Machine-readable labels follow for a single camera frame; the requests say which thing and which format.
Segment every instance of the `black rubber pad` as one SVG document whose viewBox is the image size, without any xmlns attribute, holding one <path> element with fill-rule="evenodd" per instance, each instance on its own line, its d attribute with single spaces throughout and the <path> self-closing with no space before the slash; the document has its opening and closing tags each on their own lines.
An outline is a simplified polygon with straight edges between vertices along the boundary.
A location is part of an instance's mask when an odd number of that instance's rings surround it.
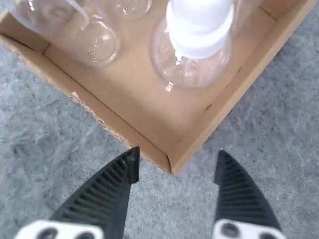
<svg viewBox="0 0 319 239">
<path fill-rule="evenodd" d="M 123 153 L 85 182 L 51 220 L 100 226 L 106 239 L 122 239 L 131 184 L 139 180 L 140 149 Z"/>
<path fill-rule="evenodd" d="M 229 219 L 281 230 L 273 210 L 255 182 L 225 151 L 218 154 L 215 183 L 219 185 L 216 221 Z"/>
</svg>

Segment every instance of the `glass bottle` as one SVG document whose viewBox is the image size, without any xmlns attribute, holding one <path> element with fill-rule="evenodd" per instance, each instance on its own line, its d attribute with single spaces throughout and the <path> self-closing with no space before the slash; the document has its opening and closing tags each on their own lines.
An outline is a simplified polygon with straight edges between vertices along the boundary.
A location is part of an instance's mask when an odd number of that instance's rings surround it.
<svg viewBox="0 0 319 239">
<path fill-rule="evenodd" d="M 232 40 L 232 0 L 171 0 L 150 48 L 157 73 L 173 86 L 199 88 L 226 69 Z"/>
<path fill-rule="evenodd" d="M 120 51 L 120 38 L 95 0 L 83 0 L 81 5 L 76 0 L 10 2 L 10 13 L 22 25 L 86 65 L 107 65 Z"/>
<path fill-rule="evenodd" d="M 111 0 L 115 13 L 130 17 L 139 18 L 144 16 L 152 5 L 152 0 Z"/>
</svg>

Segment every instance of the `white plastic lid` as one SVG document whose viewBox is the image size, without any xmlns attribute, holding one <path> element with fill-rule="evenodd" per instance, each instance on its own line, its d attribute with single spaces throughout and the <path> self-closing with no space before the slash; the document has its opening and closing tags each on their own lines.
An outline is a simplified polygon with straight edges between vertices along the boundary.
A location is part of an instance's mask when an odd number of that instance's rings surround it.
<svg viewBox="0 0 319 239">
<path fill-rule="evenodd" d="M 233 18 L 232 0 L 171 0 L 166 10 L 173 47 L 191 59 L 204 59 L 219 51 Z"/>
</svg>

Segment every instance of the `gray carpet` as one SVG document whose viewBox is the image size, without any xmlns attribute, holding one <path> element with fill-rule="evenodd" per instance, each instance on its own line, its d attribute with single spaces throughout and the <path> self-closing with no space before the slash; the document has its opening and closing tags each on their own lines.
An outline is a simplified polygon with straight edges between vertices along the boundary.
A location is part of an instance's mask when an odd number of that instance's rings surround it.
<svg viewBox="0 0 319 239">
<path fill-rule="evenodd" d="M 265 193 L 289 239 L 319 238 L 319 5 L 178 177 L 149 162 L 125 238 L 209 239 L 216 154 Z M 126 146 L 0 46 L 0 238 L 47 219 Z"/>
</svg>

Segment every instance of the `cardboard tray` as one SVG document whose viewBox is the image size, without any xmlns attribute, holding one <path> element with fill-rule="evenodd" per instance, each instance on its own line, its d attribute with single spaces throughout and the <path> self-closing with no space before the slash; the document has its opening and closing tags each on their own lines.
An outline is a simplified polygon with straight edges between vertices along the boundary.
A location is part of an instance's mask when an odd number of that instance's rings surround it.
<svg viewBox="0 0 319 239">
<path fill-rule="evenodd" d="M 111 16 L 125 49 L 111 65 L 92 69 L 20 25 L 8 12 L 0 40 L 41 77 L 80 102 L 105 130 L 161 169 L 177 174 L 240 100 L 317 0 L 266 0 L 234 41 L 228 70 L 202 90 L 165 90 L 152 68 L 149 44 L 166 0 L 137 20 Z"/>
</svg>

